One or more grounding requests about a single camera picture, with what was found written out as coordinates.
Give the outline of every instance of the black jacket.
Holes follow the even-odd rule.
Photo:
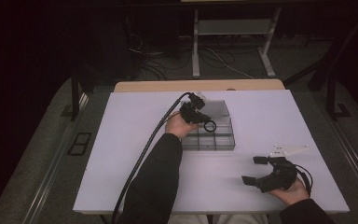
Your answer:
[[[170,218],[179,182],[182,145],[165,133],[158,140],[132,180],[118,224],[166,224]],[[314,200],[295,203],[281,212],[282,224],[334,223]]]

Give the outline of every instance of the table top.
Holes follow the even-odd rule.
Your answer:
[[[279,79],[227,79],[119,82],[115,92],[284,90]]]
[[[137,87],[153,84],[162,85],[133,83]],[[128,90],[124,88],[128,85],[130,83],[120,84],[117,90]],[[283,205],[277,199],[255,187],[245,186],[241,181],[242,175],[262,177],[272,172],[270,165],[255,165],[253,157],[267,156],[275,144],[310,146],[309,150],[292,155],[288,160],[310,171],[314,179],[312,198],[326,212],[349,211],[290,91],[200,91],[211,100],[225,100],[233,122],[236,146],[229,152],[184,152],[179,190],[172,210],[174,214],[271,213],[282,210]],[[77,194],[75,211],[84,214],[113,211],[147,139],[182,93],[161,92],[154,86],[150,92],[111,94]],[[160,130],[152,146],[162,134]]]

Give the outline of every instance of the hand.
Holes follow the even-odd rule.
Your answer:
[[[280,199],[286,206],[290,206],[294,203],[298,203],[310,197],[304,187],[303,182],[298,179],[298,177],[296,178],[295,183],[293,183],[290,189],[274,189],[269,193]]]
[[[165,124],[165,133],[173,133],[178,138],[186,137],[191,131],[199,128],[199,124],[186,123],[180,116],[180,112],[173,112]]]

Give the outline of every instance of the table leg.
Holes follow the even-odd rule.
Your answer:
[[[269,51],[269,45],[274,35],[275,27],[277,26],[280,13],[281,13],[281,8],[277,7],[274,11],[274,15],[272,16],[271,23],[269,24],[269,28],[266,36],[266,43],[264,44],[263,48],[260,48],[258,50],[258,53],[260,54],[261,62],[264,64],[264,68],[266,69],[268,77],[276,76],[274,70],[272,69],[272,65],[269,61],[269,56],[267,56],[267,52]]]
[[[193,38],[193,78],[200,78],[200,61],[199,61],[199,11],[196,9],[194,11],[194,38]]]

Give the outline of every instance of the white metal frame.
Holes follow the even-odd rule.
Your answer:
[[[236,20],[231,21],[232,30],[228,31],[221,28],[222,22],[226,21],[199,21],[199,11],[195,10],[194,14],[194,39],[193,39],[193,55],[192,55],[192,63],[193,63],[193,78],[200,78],[200,61],[199,61],[199,53],[198,53],[198,39],[199,35],[266,35],[266,42],[262,48],[258,50],[260,59],[266,69],[268,77],[276,77],[274,70],[272,69],[272,65],[269,61],[269,56],[267,55],[269,51],[269,45],[271,43],[272,37],[274,35],[275,27],[278,23],[278,18],[281,13],[281,8],[277,7],[274,10],[274,14],[272,19],[270,20]]]

